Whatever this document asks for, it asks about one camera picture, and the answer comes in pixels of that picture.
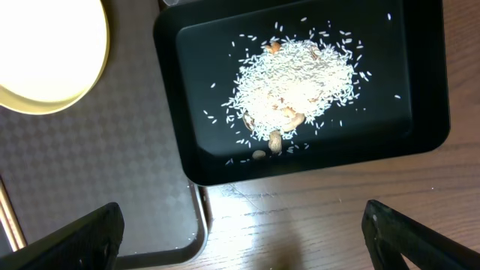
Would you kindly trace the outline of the yellow round plate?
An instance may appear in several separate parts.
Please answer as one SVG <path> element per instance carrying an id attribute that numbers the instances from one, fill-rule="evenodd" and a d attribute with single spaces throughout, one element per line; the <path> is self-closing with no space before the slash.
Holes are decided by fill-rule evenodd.
<path id="1" fill-rule="evenodd" d="M 1 0 L 1 106 L 29 115 L 71 107 L 98 82 L 109 51 L 100 0 Z"/>

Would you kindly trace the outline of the wooden chopstick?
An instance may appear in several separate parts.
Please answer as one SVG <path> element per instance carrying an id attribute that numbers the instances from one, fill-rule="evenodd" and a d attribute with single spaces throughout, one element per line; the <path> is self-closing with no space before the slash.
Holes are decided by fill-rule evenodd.
<path id="1" fill-rule="evenodd" d="M 27 245 L 3 181 L 1 181 L 1 225 L 13 252 L 23 249 Z"/>

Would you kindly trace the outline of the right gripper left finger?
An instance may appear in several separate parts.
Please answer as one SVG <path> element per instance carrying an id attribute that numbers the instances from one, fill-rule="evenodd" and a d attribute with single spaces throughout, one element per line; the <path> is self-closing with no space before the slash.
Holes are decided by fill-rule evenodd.
<path id="1" fill-rule="evenodd" d="M 110 202 L 67 226 L 1 258 L 1 270 L 112 270 L 125 222 Z"/>

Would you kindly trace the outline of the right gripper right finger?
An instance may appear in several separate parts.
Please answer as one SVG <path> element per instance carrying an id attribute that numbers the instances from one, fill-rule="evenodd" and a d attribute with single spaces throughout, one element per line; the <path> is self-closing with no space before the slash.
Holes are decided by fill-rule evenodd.
<path id="1" fill-rule="evenodd" d="M 371 199 L 361 222 L 373 267 L 408 269 L 478 269 L 479 253 Z"/>

